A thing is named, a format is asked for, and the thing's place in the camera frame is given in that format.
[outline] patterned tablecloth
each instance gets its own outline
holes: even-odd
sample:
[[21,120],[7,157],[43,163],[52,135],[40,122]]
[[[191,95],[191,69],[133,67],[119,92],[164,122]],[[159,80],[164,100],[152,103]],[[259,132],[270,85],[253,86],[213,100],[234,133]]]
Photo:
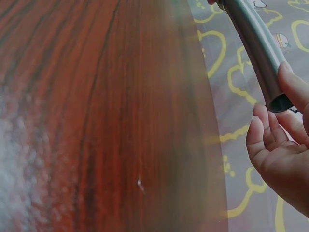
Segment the patterned tablecloth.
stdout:
[[[251,166],[245,136],[253,105],[264,102],[229,17],[207,0],[188,0],[208,68],[223,153],[230,232],[308,232],[309,221]],[[309,80],[309,0],[249,0],[295,73]]]

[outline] gray pipe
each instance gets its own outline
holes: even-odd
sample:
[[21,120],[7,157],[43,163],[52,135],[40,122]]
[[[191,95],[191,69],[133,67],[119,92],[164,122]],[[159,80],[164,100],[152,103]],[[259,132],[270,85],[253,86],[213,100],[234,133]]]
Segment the gray pipe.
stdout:
[[247,0],[217,0],[227,12],[248,53],[269,111],[278,113],[293,104],[278,82],[278,67],[286,61],[267,26]]

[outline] reddish-brown wood surface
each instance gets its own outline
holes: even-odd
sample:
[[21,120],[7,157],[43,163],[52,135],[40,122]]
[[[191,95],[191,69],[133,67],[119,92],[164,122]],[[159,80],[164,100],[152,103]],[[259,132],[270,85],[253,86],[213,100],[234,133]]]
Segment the reddish-brown wood surface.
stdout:
[[227,230],[184,0],[0,1],[0,231]]

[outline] pipe opening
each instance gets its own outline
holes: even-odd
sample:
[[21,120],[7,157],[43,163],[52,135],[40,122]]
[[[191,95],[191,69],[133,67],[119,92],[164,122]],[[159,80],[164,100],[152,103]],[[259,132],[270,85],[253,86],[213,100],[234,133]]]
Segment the pipe opening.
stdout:
[[285,94],[281,94],[271,101],[268,110],[273,113],[279,113],[286,111],[291,107],[293,107],[293,104],[290,99]]

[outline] cartoon character print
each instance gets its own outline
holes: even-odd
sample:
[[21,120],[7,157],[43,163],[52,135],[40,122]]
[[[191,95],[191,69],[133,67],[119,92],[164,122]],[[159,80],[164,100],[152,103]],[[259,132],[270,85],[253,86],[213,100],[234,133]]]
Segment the cartoon character print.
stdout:
[[289,44],[289,40],[285,35],[281,33],[276,33],[276,34],[273,34],[272,36],[275,40],[276,45],[280,49],[284,50],[283,51],[284,54],[290,53],[289,49],[291,48],[291,45]]
[[261,0],[248,0],[248,2],[254,8],[265,8],[265,7],[267,7],[267,5],[265,3],[263,3]]

